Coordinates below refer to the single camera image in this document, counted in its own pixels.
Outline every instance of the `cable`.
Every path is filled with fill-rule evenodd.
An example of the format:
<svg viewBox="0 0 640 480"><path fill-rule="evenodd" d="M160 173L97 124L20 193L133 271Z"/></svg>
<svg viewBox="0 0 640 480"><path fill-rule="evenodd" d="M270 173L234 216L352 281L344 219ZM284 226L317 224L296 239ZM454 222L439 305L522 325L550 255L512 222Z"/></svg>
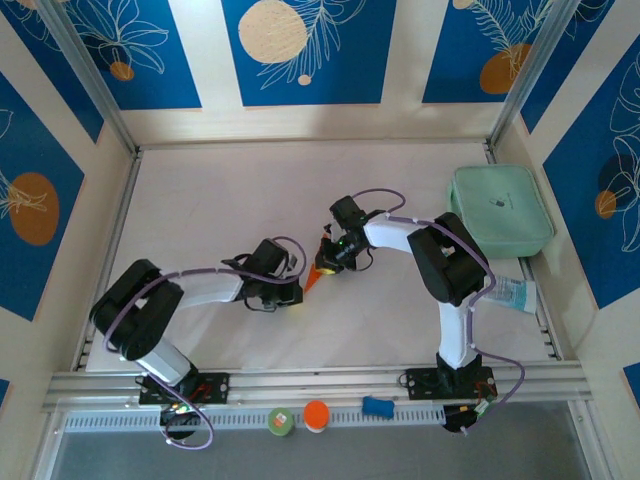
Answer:
<svg viewBox="0 0 640 480"><path fill-rule="evenodd" d="M251 312L273 313L278 309L278 307L275 307L275 306L272 309L269 309L269 310L267 310L266 308L252 307L251 305L249 305L249 299L247 297L244 297L242 299L242 302L244 303L244 306L247 308L247 310L249 310Z"/></svg>
<svg viewBox="0 0 640 480"><path fill-rule="evenodd" d="M368 188L366 190L362 190L362 191L360 191L358 193L355 193L355 194L351 195L351 198L356 198L356 197L359 197L360 195L364 195L365 193L372 193L372 192L392 193L396 197L400 198L400 200L401 200L400 204L396 205L393 208L390 208L389 210L387 210L387 212L389 212L389 213L395 212L396 210L404 207L405 204L407 203L407 199L406 199L406 197L404 195L402 195L400 192L398 192L396 190L392 190L390 188Z"/></svg>
<svg viewBox="0 0 640 480"><path fill-rule="evenodd" d="M491 412L493 412L494 410L498 410L498 408L504 406L507 403L507 401L513 396L514 393L516 393L516 391L520 388L520 386L522 386L522 384L524 383L524 377L525 377L524 365L522 365L522 363L520 363L518 360L514 360L514 359L511 359L511 358L503 357L501 355L495 355L493 353L487 353L487 352L485 352L483 350L480 350L478 347L476 347L475 343L473 342L473 311L475 310L475 304L476 304L476 302L478 300L480 300L480 298L482 298L484 295L486 295L491 290L493 290L493 288L496 286L496 276L494 275L493 271L491 270L491 267L489 267L489 264L487 262L485 262L480 255L478 255L464 240L462 240L455 233L450 232L449 230L447 230L443 226L438 225L437 223L434 223L434 222L430 222L428 220L414 220L414 219L406 218L406 217L395 217L393 215L390 215L390 212L387 213L387 219L392 221L392 222L415 223L415 224L418 224L418 225L423 225L423 226L435 228L436 230L438 230L439 232L443 233L444 235L449 237L451 240L456 242L469 255L471 255L471 257L476 262L478 262L478 264L484 269L484 271L487 273L487 276L489 277L489 280L490 280L489 285L487 287L485 287L484 289L480 290L469 301L468 313L467 313L467 335L468 335L468 338L469 338L469 347L479 355L482 355L482 356L488 357L488 358L492 358L494 360L499 360L501 362L510 363L511 365L514 365L514 366L518 367L520 369L520 378L518 379L516 384L513 386L513 388L504 397L502 397L500 399L498 404L494 408L490 409L485 415L482 416L482 418L484 419ZM475 428L475 426L478 423L479 423L479 421L477 421L471 427L467 428L466 432L468 432L472 428Z"/></svg>
<svg viewBox="0 0 640 480"><path fill-rule="evenodd" d="M176 389L171 388L168 384L166 384L164 380L160 379L159 377L157 377L151 372L148 372L148 374L153 379L154 382L156 382L158 385L160 385L162 388L164 388L167 392L169 392L175 398L180 400L182 403L188 405L193 410L193 412L197 414L202 419L202 421L207 425L207 430L209 431L209 438L207 438L207 441L204 442L202 445L183 445L182 443L174 441L169 435L169 422L168 422L167 425L165 425L164 430L161 430L162 435L164 436L166 442L169 445L173 445L174 447L178 447L182 450L204 450L209 445L211 445L213 443L214 434L213 434L213 424L211 423L211 420L209 420L209 417L207 417L202 410L196 407L194 403L191 403L191 400L189 400L187 397L179 393Z"/></svg>
<svg viewBox="0 0 640 480"><path fill-rule="evenodd" d="M373 255L371 255L371 247L367 248L367 255L369 255L369 258L371 259L371 261L369 262L369 265L367 265L364 268L358 268L354 271L356 272L364 272L365 270L369 270L371 268L371 265L373 265Z"/></svg>
<svg viewBox="0 0 640 480"><path fill-rule="evenodd" d="M278 240L286 240L286 241L288 241L290 243L293 243L296 246L296 248L298 248L298 250L300 250L300 253L302 254L302 268L300 269L300 271L297 274L295 274L295 275L293 275L291 277L285 278L285 279L279 279L279 278L264 277L262 275L257 275L255 273L251 273L251 272L243 272L241 270L233 270L233 269L230 269L230 268L215 268L215 267L192 268L192 269L189 269L189 270L184 270L182 272L167 273L165 275L162 275L162 276L156 278L155 280L152 280L147 285L142 287L138 291L138 293L136 293L133 296L133 298L131 300L129 300L129 302L124 306L124 308L120 311L120 313L118 313L118 315L116 315L116 318L113 320L113 323L109 326L107 331L104 333L104 339L102 340L103 348L105 350L109 351L109 352L112 352L112 353L117 353L118 352L117 349L111 348L109 346L109 341L111 340L113 332L116 331L116 329L118 328L120 323L122 323L122 320L125 318L127 313L129 313L129 310L131 310L134 307L134 305L136 304L136 302L138 300L140 300L141 298L144 298L144 296L149 291L151 291L154 287L156 287L157 285L159 285L160 283L162 283L162 282L164 282L166 280L170 280L170 279L176 278L176 277L186 277L186 276L189 276L189 275L212 275L212 274L226 273L226 274L229 274L229 275L238 275L240 277L252 278L254 280L260 280L260 281L263 281L263 282L266 282L266 283L272 283L272 284L275 284L275 285L286 285L287 283L298 281L300 276L307 269L307 254L305 253L304 249L302 248L302 245L300 245L300 243L298 241L294 240L293 238L282 236L282 235L278 236L278 237L273 237L272 240L275 241L275 242L277 242ZM202 450L204 448L207 448L209 445L211 445L211 443L213 442L213 425L211 424L211 422L209 421L207 416L194 403L192 403L189 399L187 399L182 394L178 393L170 385L165 383L164 380L160 379L159 377L157 377L156 375L154 375L151 372L147 372L147 373L158 385L160 385L162 388L164 388L167 392L169 392L175 398L179 399L181 402L183 402L186 405L188 405L207 424L207 427L209 429L209 438L207 439L207 441L204 444L202 444L202 445L183 445L183 444L177 443L177 442L175 442L175 441L173 441L171 439L171 437L169 436L169 430L168 430L169 429L169 425L167 425L165 427L164 431L162 432L162 434L164 435L165 439L167 440L167 443L169 445L173 445L174 447L178 447L178 448L181 448L183 450Z"/></svg>

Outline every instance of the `black mounting bracket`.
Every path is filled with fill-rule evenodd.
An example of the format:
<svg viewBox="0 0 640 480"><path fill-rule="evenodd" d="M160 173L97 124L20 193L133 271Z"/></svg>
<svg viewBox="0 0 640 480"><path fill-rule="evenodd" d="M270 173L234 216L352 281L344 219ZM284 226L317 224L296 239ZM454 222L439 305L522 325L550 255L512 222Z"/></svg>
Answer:
<svg viewBox="0 0 640 480"><path fill-rule="evenodd" d="M185 396L198 405L225 405L229 395L228 373L198 372L190 379L194 386ZM149 376L142 377L140 384L140 405L167 405L182 403L153 381Z"/></svg>
<svg viewBox="0 0 640 480"><path fill-rule="evenodd" d="M436 355L436 368L409 368L405 371L409 400L472 400L497 396L490 367L482 366L480 355L457 370Z"/></svg>

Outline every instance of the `container lid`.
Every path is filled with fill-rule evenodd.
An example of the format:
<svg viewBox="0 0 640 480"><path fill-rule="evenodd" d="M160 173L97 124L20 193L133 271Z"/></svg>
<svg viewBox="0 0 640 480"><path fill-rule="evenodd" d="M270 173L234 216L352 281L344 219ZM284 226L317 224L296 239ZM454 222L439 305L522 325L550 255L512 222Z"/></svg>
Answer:
<svg viewBox="0 0 640 480"><path fill-rule="evenodd" d="M313 429L320 430L329 424L329 407L324 402L314 400L304 407L304 423Z"/></svg>
<svg viewBox="0 0 640 480"><path fill-rule="evenodd" d="M274 408L268 419L269 431L279 437L284 437L294 426L293 414L286 408Z"/></svg>
<svg viewBox="0 0 640 480"><path fill-rule="evenodd" d="M476 241L511 244L553 236L533 174L525 167L462 167L452 186L462 221Z"/></svg>

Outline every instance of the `aluminum rail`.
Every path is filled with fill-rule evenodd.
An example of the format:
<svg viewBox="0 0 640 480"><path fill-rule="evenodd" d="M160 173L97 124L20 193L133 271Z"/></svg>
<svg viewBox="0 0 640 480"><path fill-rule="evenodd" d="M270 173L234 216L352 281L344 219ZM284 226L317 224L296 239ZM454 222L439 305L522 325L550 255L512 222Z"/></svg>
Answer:
<svg viewBox="0 0 640 480"><path fill-rule="evenodd" d="M511 401L541 402L591 400L591 391L579 362L525 362L527 376ZM498 392L508 392L519 376L510 365L489 365L493 368ZM322 398L331 406L361 405L362 397L373 395L393 399L398 405L418 404L410 401L398 377L407 368L353 367L295 370L225 370L231 373L227 405L209 408L302 406L311 399ZM135 379L140 373L76 373L53 375L44 400L45 412L78 410L157 409L140 407L137 403L140 387ZM426 401L447 405L463 400Z"/></svg>

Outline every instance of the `orange circle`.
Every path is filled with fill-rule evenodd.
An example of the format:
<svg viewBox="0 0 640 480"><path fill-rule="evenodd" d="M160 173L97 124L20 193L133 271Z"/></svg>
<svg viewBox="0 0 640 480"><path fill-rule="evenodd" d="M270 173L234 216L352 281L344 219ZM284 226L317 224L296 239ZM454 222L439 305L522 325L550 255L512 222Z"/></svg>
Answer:
<svg viewBox="0 0 640 480"><path fill-rule="evenodd" d="M53 184L39 173L23 173L11 184L11 225L25 242L41 247L51 241L58 228L60 204Z"/></svg>
<svg viewBox="0 0 640 480"><path fill-rule="evenodd" d="M596 197L596 213L607 220L616 213L616 196L609 190L604 190Z"/></svg>
<svg viewBox="0 0 640 480"><path fill-rule="evenodd" d="M113 62L109 67L111 75L116 77L121 82L128 82L133 80L133 68L124 62Z"/></svg>
<svg viewBox="0 0 640 480"><path fill-rule="evenodd" d="M304 407L304 423L314 430L321 430L329 424L329 407L324 402L314 400Z"/></svg>
<svg viewBox="0 0 640 480"><path fill-rule="evenodd" d="M482 91L493 95L508 93L529 55L529 50L531 45L519 43L491 57L480 73Z"/></svg>

